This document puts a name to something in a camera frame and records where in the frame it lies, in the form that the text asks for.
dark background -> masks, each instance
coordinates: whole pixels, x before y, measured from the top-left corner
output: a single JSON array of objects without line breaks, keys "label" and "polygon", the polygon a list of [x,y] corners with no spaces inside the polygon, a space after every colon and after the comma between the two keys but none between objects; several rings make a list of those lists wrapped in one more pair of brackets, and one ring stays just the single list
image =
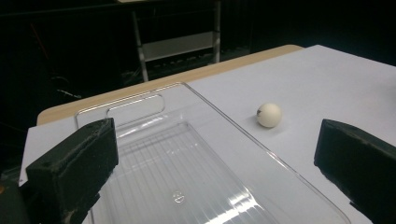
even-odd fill
[{"label": "dark background", "polygon": [[[394,16],[385,1],[221,3],[222,61],[293,44],[396,65]],[[0,0],[0,172],[21,164],[28,128],[42,110],[142,82],[132,10],[149,42],[211,30],[212,4]],[[208,54],[148,63],[150,78],[208,64]]]}]

table surface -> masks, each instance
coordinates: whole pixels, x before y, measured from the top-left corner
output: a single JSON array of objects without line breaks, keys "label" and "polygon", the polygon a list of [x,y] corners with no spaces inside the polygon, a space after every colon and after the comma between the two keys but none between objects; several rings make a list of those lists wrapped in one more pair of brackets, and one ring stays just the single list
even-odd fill
[{"label": "table surface", "polygon": [[[26,165],[75,131],[78,110],[175,82],[187,82],[322,192],[352,224],[371,223],[313,159],[323,119],[351,124],[396,146],[396,68],[322,46],[271,49],[45,110],[40,125],[29,130],[21,182]],[[265,102],[283,111],[273,129],[256,120]]]},{"label": "table surface", "polygon": [[260,62],[280,55],[284,55],[295,50],[302,49],[295,45],[286,45],[274,49],[268,49],[248,56],[232,59],[222,63],[215,63],[209,66],[193,69],[184,73],[163,77],[149,82],[141,83],[131,87],[116,91],[107,92],[90,98],[78,100],[65,105],[57,105],[41,112],[37,117],[37,125],[42,125],[58,119],[74,116],[80,109],[93,105],[99,105],[124,96],[150,91],[176,82],[189,82],[203,77],[210,77],[219,73],[227,72],[235,68]]}]

clear plastic tray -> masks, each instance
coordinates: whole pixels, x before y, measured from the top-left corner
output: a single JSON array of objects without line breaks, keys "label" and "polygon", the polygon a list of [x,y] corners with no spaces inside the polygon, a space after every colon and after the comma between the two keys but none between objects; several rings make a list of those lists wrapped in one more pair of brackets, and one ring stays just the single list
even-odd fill
[{"label": "clear plastic tray", "polygon": [[88,223],[350,223],[186,84],[79,111],[114,118],[120,164]]}]

white ball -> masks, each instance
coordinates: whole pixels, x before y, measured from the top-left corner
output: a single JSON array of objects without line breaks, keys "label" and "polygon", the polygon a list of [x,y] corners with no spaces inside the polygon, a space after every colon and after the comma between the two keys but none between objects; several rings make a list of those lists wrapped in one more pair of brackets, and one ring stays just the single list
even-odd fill
[{"label": "white ball", "polygon": [[282,119],[282,110],[276,104],[263,104],[257,110],[257,121],[266,128],[274,128]]}]

